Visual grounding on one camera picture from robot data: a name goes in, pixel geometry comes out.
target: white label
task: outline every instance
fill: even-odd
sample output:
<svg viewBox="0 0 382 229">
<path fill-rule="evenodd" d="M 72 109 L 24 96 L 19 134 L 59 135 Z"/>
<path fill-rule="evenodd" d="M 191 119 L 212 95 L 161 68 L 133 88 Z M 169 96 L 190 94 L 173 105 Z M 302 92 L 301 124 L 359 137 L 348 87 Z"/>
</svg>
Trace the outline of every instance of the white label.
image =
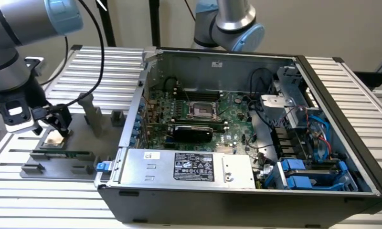
<svg viewBox="0 0 382 229">
<path fill-rule="evenodd" d="M 145 152 L 145 159 L 161 159 L 161 152 Z"/>
<path fill-rule="evenodd" d="M 222 68 L 222 64 L 224 64 L 222 62 L 213 62 L 213 65 L 212 65 L 212 66 L 213 66 L 214 68 Z"/>
</svg>

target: robotic arm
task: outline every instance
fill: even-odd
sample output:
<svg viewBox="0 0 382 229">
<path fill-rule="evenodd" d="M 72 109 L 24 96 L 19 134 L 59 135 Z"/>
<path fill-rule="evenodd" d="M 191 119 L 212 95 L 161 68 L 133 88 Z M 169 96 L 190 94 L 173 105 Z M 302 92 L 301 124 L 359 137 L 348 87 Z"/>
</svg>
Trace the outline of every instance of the robotic arm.
<svg viewBox="0 0 382 229">
<path fill-rule="evenodd" d="M 256 51 L 265 28 L 248 0 L 199 0 L 195 12 L 193 48 Z"/>
<path fill-rule="evenodd" d="M 75 0 L 0 0 L 0 113 L 8 132 L 42 132 L 38 121 L 68 134 L 68 108 L 51 109 L 16 47 L 81 30 Z"/>
</svg>

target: motherboard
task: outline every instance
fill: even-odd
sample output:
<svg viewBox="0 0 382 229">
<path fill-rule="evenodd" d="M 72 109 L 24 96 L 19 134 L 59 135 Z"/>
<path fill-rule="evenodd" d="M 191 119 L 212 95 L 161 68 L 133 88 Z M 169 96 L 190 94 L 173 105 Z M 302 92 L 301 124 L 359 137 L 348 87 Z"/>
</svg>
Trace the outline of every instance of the motherboard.
<svg viewBox="0 0 382 229">
<path fill-rule="evenodd" d="M 150 93 L 150 149 L 246 154 L 254 134 L 244 94 Z"/>
</svg>

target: power supply label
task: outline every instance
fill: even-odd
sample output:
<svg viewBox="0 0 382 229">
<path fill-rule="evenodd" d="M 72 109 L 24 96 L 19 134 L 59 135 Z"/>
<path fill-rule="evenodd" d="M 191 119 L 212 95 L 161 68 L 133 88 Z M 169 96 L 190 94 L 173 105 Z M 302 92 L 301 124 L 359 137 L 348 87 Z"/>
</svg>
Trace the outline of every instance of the power supply label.
<svg viewBox="0 0 382 229">
<path fill-rule="evenodd" d="M 216 181 L 213 155 L 177 153 L 174 161 L 174 179 L 187 181 Z"/>
</svg>

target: sticker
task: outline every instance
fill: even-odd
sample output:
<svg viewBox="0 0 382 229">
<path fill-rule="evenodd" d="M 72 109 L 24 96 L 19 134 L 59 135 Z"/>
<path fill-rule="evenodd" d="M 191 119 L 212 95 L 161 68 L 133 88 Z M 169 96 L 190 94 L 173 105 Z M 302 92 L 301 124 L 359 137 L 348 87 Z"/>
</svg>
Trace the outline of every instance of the sticker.
<svg viewBox="0 0 382 229">
<path fill-rule="evenodd" d="M 186 181 L 216 181 L 213 154 L 177 153 L 174 179 Z"/>
<path fill-rule="evenodd" d="M 161 159 L 161 152 L 145 152 L 145 159 Z"/>
<path fill-rule="evenodd" d="M 214 68 L 222 68 L 222 62 L 213 62 L 212 67 Z"/>
</svg>

